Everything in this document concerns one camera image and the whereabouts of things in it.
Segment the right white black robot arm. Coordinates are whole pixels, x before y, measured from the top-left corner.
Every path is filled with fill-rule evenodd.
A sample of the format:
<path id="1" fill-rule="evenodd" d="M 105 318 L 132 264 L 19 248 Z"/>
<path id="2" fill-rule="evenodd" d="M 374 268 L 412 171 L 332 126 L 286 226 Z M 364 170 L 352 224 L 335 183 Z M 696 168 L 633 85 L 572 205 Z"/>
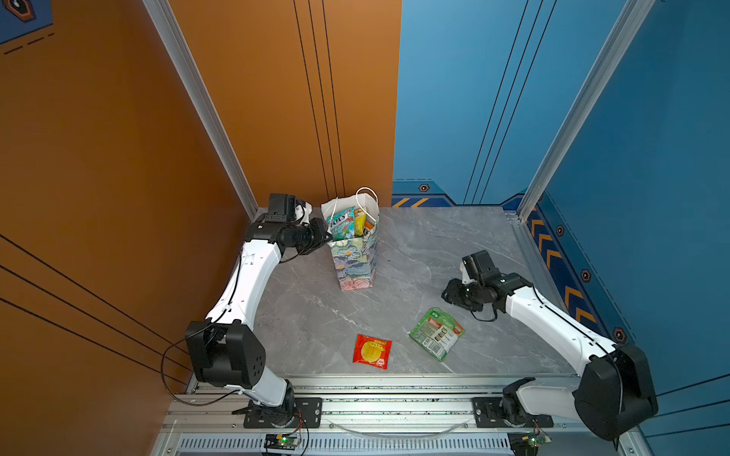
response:
<path id="1" fill-rule="evenodd" d="M 656 416 L 659 403 L 646 354 L 619 346 L 552 304 L 517 273 L 504 274 L 490 254 L 462 258 L 462 276 L 452 279 L 443 299 L 469 311 L 492 307 L 534 331 L 574 369 L 569 378 L 524 377 L 507 385 L 498 399 L 475 399 L 479 426 L 537 424 L 541 417 L 580 421 L 597 437 L 616 441 Z"/>

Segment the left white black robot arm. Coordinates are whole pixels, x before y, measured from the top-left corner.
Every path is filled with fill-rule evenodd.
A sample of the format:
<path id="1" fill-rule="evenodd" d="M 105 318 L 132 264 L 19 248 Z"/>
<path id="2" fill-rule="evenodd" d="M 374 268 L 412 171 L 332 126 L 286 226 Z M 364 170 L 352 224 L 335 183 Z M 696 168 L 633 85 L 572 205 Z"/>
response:
<path id="1" fill-rule="evenodd" d="M 267 366 L 254 334 L 266 284 L 288 248 L 306 256 L 332 239 L 322 218 L 272 222 L 261 216 L 247 230 L 232 277 L 205 320 L 186 329 L 187 351 L 201 383 L 247 396 L 262 419 L 287 427 L 297 416 L 291 383 Z"/>

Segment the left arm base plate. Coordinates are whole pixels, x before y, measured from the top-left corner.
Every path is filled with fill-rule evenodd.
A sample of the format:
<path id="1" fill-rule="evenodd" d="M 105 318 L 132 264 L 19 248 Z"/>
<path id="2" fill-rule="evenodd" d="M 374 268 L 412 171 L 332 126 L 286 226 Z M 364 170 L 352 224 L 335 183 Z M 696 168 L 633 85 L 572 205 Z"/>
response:
<path id="1" fill-rule="evenodd" d="M 318 429 L 321 426 L 323 399 L 295 397 L 277 408 L 250 403 L 244 415 L 245 429 Z"/>

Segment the yellow snack bag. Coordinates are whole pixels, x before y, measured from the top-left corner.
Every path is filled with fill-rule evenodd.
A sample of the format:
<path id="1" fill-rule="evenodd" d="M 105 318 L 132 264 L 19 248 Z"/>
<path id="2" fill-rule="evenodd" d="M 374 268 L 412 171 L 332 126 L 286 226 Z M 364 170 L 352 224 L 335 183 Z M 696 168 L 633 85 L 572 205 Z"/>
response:
<path id="1" fill-rule="evenodd" d="M 367 219 L 368 217 L 362 209 L 355 209 L 355 236 L 357 238 L 364 236 Z"/>

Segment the green snack pouch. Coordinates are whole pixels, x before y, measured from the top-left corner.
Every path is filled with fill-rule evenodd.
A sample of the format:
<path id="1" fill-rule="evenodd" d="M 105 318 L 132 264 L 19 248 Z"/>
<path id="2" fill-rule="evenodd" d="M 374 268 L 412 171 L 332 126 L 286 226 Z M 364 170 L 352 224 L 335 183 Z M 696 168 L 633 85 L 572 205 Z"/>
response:
<path id="1" fill-rule="evenodd" d="M 410 339 L 439 362 L 447 358 L 464 334 L 464 328 L 440 308 L 429 309 L 409 332 Z"/>

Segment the floral paper bag white handles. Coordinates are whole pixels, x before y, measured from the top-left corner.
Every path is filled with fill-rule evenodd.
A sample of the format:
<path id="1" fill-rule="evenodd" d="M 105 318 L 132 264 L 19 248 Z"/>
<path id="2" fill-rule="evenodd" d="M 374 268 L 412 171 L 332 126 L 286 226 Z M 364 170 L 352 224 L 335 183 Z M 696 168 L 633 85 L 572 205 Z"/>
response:
<path id="1" fill-rule="evenodd" d="M 365 228 L 363 237 L 327 242 L 342 291 L 362 290 L 374 285 L 379 226 L 378 203 L 378 194 L 372 188 L 363 186 L 353 196 L 331 199 L 321 207 L 327 226 L 332 214 L 349 207 L 362 209 L 368 217 L 367 220 L 376 224 L 372 231 Z"/>

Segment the light teal snack packet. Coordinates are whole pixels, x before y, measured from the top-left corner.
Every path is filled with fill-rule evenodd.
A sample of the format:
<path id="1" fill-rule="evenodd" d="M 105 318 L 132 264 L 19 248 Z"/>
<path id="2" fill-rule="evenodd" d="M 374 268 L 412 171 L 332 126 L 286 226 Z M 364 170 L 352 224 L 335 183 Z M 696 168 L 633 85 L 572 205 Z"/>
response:
<path id="1" fill-rule="evenodd" d="M 353 239 L 355 237 L 355 208 L 349 207 L 332 214 L 328 226 L 333 241 Z"/>

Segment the red yellow snack packet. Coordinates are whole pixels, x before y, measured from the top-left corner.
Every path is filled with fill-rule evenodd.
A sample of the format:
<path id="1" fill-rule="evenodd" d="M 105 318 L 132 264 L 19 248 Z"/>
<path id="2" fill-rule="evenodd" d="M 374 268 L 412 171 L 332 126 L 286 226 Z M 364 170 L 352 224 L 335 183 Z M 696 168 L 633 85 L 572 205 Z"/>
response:
<path id="1" fill-rule="evenodd" d="M 359 334 L 355 342 L 353 362 L 387 370 L 393 342 Z"/>

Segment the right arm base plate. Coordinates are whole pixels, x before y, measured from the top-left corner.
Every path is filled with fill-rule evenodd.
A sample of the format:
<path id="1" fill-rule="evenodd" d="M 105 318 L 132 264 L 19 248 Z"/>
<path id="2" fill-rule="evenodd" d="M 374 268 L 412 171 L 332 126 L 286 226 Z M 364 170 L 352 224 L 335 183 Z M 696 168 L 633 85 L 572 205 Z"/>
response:
<path id="1" fill-rule="evenodd" d="M 553 428 L 551 416 L 531 415 L 517 402 L 505 397 L 485 396 L 471 399 L 475 425 L 479 429 Z"/>

